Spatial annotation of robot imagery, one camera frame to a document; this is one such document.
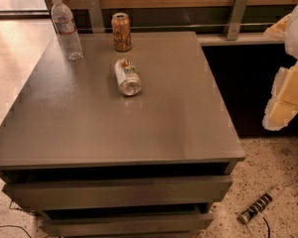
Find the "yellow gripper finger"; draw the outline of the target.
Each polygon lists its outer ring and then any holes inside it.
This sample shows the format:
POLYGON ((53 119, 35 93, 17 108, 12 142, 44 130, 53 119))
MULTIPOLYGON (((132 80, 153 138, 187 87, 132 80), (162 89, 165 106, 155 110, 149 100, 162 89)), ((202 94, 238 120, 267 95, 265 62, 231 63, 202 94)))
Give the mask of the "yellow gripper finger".
POLYGON ((298 61, 290 68, 281 67, 275 75, 262 126, 269 131, 287 127, 298 114, 298 61))
POLYGON ((278 22, 273 24, 271 27, 267 28, 263 33, 265 38, 273 40, 284 40, 286 37, 287 27, 291 15, 288 14, 280 19, 278 22))

